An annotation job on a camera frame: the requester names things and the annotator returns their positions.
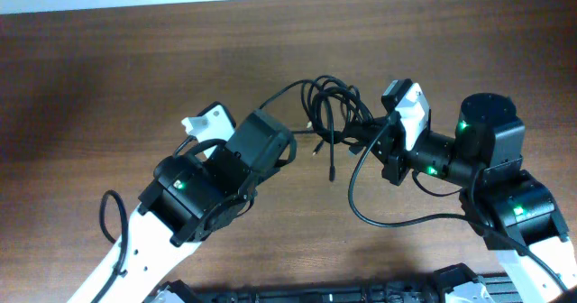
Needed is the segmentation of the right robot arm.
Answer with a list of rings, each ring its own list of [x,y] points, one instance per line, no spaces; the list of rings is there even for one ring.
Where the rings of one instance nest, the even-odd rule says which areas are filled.
[[[506,96],[477,93],[460,107],[453,136],[433,131],[426,96],[410,79],[394,80],[375,117],[358,91],[343,106],[354,149],[373,154],[382,177],[400,185],[408,173],[458,186],[463,213],[410,220],[461,219],[495,252],[525,302],[550,302],[576,291],[576,259],[569,228],[552,192],[523,169],[526,127]]]

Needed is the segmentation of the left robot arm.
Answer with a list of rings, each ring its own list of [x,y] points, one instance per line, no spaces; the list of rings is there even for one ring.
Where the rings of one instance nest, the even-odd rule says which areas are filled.
[[[260,109],[236,124],[214,102],[186,117],[185,141],[153,171],[121,235],[73,302],[143,302],[215,231],[248,211],[256,188],[296,157],[293,133]]]

